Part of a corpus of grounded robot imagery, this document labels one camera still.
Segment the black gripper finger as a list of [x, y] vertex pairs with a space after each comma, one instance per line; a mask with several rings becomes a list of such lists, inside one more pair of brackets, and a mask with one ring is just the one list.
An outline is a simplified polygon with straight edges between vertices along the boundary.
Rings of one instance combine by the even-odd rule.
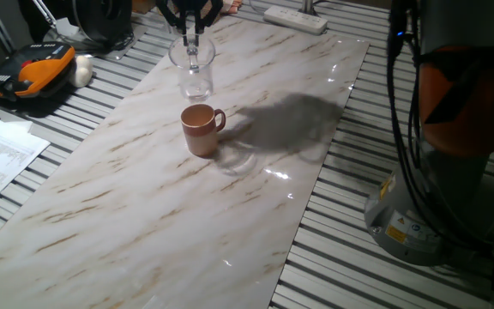
[[186, 9], [184, 0], [156, 0], [156, 7], [165, 17], [167, 23], [174, 27], [178, 33], [184, 35], [186, 27]]
[[196, 34], [203, 34], [205, 28], [210, 27], [214, 23], [223, 6], [222, 0], [193, 1]]

